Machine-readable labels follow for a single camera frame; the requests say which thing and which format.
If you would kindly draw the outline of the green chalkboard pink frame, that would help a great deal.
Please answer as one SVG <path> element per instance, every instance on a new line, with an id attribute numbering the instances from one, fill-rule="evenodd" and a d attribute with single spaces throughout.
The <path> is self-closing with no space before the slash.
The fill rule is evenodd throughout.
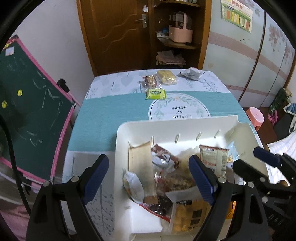
<path id="1" fill-rule="evenodd" d="M 75 106 L 20 38 L 11 37 L 1 51 L 1 116 L 24 177 L 36 183 L 54 178 Z"/>

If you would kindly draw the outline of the large clear bag yellow wafers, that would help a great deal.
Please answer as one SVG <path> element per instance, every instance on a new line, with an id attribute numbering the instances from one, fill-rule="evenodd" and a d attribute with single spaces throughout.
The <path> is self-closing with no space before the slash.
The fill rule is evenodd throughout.
<path id="1" fill-rule="evenodd" d="M 191 177 L 187 177 L 187 176 L 175 173 L 175 172 L 172 172 L 172 173 L 161 172 L 161 173 L 164 173 L 165 175 L 175 175 L 176 176 L 177 187 L 173 191 L 187 190 L 189 188 L 196 186 L 195 181 Z"/>

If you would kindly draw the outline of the beige long cracker packet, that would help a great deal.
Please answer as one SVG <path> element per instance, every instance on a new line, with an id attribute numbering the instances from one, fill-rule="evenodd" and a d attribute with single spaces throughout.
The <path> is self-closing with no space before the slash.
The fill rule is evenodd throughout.
<path id="1" fill-rule="evenodd" d="M 129 149 L 129 170 L 139 178 L 144 190 L 144 203 L 158 204 L 156 182 L 152 166 L 151 142 Z"/>

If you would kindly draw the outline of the white plastic tray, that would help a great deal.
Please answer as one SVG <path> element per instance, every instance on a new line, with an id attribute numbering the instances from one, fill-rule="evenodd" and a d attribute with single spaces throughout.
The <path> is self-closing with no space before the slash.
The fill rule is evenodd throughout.
<path id="1" fill-rule="evenodd" d="M 132 121 L 117 130 L 114 169 L 115 240 L 192 240 L 210 205 L 189 171 L 200 148 L 213 148 L 217 176 L 243 184 L 227 157 L 242 159 L 262 174 L 253 155 L 261 144 L 251 125 L 235 115 L 160 121 Z"/>

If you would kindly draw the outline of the colourful wall poster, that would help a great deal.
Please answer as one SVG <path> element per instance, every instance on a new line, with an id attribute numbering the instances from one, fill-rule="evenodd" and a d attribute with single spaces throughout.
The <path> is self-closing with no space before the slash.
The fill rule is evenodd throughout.
<path id="1" fill-rule="evenodd" d="M 222 19 L 251 33 L 253 11 L 236 0 L 221 0 Z"/>

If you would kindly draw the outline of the nut mix clear packet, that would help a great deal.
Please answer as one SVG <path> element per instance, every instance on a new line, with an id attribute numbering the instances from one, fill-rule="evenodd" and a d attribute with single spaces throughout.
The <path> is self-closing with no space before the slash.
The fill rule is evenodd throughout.
<path id="1" fill-rule="evenodd" d="M 176 189 L 177 181 L 175 175 L 165 175 L 164 173 L 156 173 L 154 175 L 157 192 L 165 193 Z"/>

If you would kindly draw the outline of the brown nut bar packet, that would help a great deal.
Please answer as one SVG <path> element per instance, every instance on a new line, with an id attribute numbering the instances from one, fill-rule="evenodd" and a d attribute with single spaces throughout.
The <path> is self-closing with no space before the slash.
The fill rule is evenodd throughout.
<path id="1" fill-rule="evenodd" d="M 161 85 L 158 83 L 154 75 L 146 75 L 143 77 L 142 85 L 144 88 L 160 89 Z"/>

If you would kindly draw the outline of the clear bag yellow puffs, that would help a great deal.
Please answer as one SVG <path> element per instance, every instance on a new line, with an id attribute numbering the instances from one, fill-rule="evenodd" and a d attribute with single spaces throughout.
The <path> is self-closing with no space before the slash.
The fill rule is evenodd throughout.
<path id="1" fill-rule="evenodd" d="M 196 146 L 196 148 L 186 149 L 177 155 L 178 159 L 180 160 L 179 165 L 182 170 L 188 169 L 189 158 L 192 155 L 197 155 L 200 157 L 200 148 L 198 146 Z"/>

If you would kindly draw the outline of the orange cracker clear packet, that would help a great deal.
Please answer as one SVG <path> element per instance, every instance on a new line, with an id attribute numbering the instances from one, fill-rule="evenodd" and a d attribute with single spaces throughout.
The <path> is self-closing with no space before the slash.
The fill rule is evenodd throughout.
<path id="1" fill-rule="evenodd" d="M 168 233 L 179 235 L 197 230 L 204 223 L 211 205 L 203 200 L 197 186 L 166 192 L 173 203 Z"/>

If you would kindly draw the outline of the teal round-print placemat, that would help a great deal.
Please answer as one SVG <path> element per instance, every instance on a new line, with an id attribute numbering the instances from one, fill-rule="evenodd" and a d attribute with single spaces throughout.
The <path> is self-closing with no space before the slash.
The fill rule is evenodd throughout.
<path id="1" fill-rule="evenodd" d="M 210 116 L 237 115 L 241 123 L 250 123 L 231 93 L 187 91 L 185 94 L 201 101 Z M 84 100 L 67 149 L 77 152 L 114 151 L 118 127 L 128 121 L 147 121 L 151 104 L 152 100 L 147 100 L 143 93 Z"/>

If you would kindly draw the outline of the small beige biscuit packet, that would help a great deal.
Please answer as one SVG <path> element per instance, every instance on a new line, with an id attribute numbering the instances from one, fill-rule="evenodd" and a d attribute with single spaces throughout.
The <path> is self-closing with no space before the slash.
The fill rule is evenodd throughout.
<path id="1" fill-rule="evenodd" d="M 226 177 L 228 149 L 200 145 L 200 159 L 217 177 Z"/>

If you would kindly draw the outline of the green small snack packet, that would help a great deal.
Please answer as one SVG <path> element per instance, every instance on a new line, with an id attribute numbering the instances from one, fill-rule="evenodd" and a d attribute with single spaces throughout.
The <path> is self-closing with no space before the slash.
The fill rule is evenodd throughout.
<path id="1" fill-rule="evenodd" d="M 148 99 L 152 99 L 152 100 L 155 100 L 155 99 L 166 99 L 167 97 L 167 94 L 166 94 L 166 91 L 162 88 L 149 88 L 146 92 L 146 97 L 145 99 L 148 100 Z"/>

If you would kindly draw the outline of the silver crumpled snack wrapper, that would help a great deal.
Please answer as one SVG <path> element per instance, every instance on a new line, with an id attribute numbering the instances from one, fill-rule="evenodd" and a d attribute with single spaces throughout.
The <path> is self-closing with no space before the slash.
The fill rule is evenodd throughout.
<path id="1" fill-rule="evenodd" d="M 191 67 L 180 72 L 180 75 L 189 78 L 194 81 L 200 80 L 200 78 L 204 75 L 204 71 L 199 70 L 198 68 Z"/>

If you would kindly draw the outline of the yellow cake in clear wrap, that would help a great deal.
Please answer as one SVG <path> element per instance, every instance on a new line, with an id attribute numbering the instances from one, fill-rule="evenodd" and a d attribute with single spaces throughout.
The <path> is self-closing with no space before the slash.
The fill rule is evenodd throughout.
<path id="1" fill-rule="evenodd" d="M 157 71 L 157 77 L 159 81 L 164 85 L 177 84 L 177 77 L 170 70 Z"/>

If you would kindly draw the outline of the checked white bedsheet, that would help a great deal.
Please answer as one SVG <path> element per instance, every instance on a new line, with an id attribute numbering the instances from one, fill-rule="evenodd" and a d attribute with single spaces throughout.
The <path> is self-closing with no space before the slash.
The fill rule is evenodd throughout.
<path id="1" fill-rule="evenodd" d="M 279 140 L 274 143 L 270 143 L 267 145 L 269 151 L 273 154 L 287 154 L 295 160 L 296 156 L 296 136 L 295 132 L 292 132 L 286 138 Z M 284 177 L 281 171 L 278 168 L 267 167 L 269 181 L 272 184 L 280 183 L 281 180 L 285 180 L 288 185 L 290 185 L 289 181 Z"/>

